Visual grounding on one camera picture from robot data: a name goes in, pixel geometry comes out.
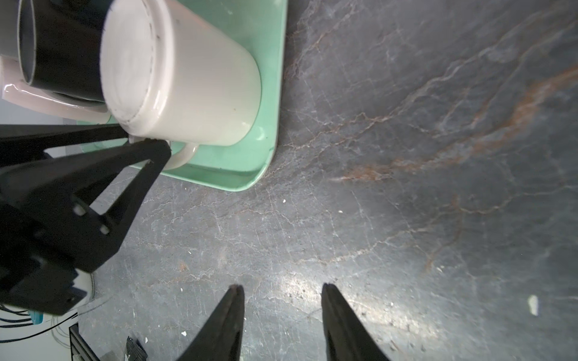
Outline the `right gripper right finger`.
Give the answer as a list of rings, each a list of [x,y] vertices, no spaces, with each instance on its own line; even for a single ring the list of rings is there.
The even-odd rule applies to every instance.
[[[322,287],[322,320],[328,360],[390,361],[334,284]]]

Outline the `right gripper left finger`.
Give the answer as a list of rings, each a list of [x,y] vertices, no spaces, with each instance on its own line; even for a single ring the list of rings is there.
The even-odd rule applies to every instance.
[[[178,361],[240,360],[244,320],[244,289],[233,284]]]

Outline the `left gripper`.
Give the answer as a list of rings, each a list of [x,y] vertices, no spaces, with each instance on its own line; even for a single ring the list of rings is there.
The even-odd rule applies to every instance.
[[[87,299],[76,269],[94,272],[120,249],[171,156],[166,141],[1,169],[1,303],[64,315]],[[144,166],[102,214],[91,205],[131,165]]]

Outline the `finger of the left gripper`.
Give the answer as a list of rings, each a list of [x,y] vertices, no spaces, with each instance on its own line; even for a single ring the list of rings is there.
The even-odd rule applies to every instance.
[[[78,125],[2,125],[1,166],[45,159],[45,150],[97,141],[127,138],[118,124]]]

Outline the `black mug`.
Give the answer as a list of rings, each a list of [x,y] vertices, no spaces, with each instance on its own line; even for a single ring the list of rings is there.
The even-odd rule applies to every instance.
[[[31,87],[103,102],[99,70],[102,32],[110,1],[19,2],[20,69]]]

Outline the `cream white mug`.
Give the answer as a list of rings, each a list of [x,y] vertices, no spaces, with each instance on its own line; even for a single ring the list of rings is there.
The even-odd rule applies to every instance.
[[[99,55],[105,104],[133,138],[201,145],[241,141],[257,118],[260,72],[251,54],[178,1],[111,3]]]

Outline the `green floral tray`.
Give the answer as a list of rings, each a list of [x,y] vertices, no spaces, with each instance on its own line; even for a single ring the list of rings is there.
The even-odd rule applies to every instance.
[[[254,125],[241,141],[230,146],[201,145],[186,164],[174,169],[165,166],[163,173],[220,190],[231,192],[246,190],[263,176],[275,153],[288,3],[286,1],[178,2],[251,54],[260,72],[261,98]],[[120,125],[112,114],[109,123]],[[125,139],[134,144],[151,138],[133,139],[128,134]],[[171,156],[183,147],[180,142],[167,141],[167,143]]]

